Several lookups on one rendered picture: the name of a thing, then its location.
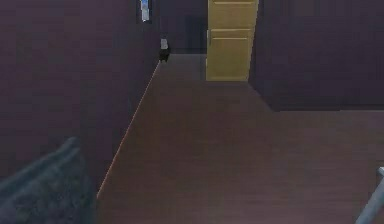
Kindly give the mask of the small black bin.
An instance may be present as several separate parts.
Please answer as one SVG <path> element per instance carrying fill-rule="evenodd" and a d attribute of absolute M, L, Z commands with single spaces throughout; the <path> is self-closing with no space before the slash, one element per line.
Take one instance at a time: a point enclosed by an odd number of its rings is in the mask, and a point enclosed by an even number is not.
<path fill-rule="evenodd" d="M 168 43 L 167 39 L 161 38 L 160 39 L 160 52 L 159 52 L 159 61 L 160 62 L 167 62 L 168 58 L 170 56 L 171 48 Z"/>

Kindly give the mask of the yellow panelled room door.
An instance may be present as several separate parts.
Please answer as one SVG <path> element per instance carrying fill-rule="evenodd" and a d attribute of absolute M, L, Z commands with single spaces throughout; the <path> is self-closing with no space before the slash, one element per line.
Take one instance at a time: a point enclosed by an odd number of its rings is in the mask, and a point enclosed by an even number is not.
<path fill-rule="evenodd" d="M 208 0 L 207 81 L 246 81 L 259 0 Z"/>

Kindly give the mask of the dark grey-green sofa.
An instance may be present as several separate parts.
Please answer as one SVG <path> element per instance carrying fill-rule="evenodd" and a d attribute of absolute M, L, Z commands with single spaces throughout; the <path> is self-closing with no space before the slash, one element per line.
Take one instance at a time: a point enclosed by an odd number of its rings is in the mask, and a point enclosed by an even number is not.
<path fill-rule="evenodd" d="M 96 190 L 77 138 L 0 182 L 0 224 L 96 224 Z"/>

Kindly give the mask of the pale grey bar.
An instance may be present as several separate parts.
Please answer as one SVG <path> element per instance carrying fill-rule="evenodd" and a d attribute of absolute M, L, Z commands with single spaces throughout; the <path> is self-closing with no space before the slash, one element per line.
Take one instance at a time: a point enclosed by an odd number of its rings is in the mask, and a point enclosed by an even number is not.
<path fill-rule="evenodd" d="M 378 173 L 382 179 L 354 224 L 372 224 L 375 216 L 384 206 L 384 167 L 379 167 Z"/>

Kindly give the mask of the framed wall picture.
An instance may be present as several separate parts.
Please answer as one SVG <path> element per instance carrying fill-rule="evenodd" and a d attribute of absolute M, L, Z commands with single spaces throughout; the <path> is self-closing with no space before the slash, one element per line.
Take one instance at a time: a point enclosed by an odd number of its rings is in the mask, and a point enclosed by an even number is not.
<path fill-rule="evenodd" d="M 138 17 L 140 22 L 148 24 L 152 22 L 153 1 L 154 0 L 137 0 Z"/>

